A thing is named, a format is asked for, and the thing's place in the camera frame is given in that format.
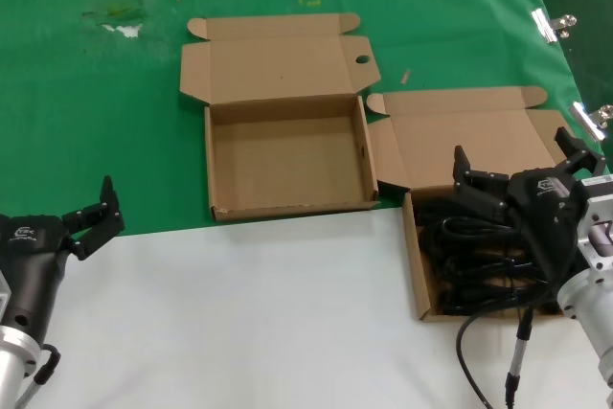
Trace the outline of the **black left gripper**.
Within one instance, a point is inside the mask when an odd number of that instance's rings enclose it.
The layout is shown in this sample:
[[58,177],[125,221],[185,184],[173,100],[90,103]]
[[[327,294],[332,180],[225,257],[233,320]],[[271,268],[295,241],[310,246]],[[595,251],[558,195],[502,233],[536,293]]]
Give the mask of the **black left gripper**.
[[125,229],[112,179],[100,200],[57,216],[1,217],[1,274],[11,290],[3,326],[25,333],[48,330],[68,256],[85,261]]

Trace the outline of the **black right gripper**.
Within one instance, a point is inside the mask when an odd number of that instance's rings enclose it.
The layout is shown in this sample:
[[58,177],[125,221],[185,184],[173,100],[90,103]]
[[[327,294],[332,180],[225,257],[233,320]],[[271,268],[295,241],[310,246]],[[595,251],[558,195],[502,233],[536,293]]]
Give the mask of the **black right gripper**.
[[504,224],[508,216],[551,285],[563,285],[578,265],[579,205],[572,201],[580,170],[604,175],[606,159],[565,127],[555,141],[565,155],[556,168],[506,174],[474,170],[461,146],[454,149],[456,200],[480,218]]

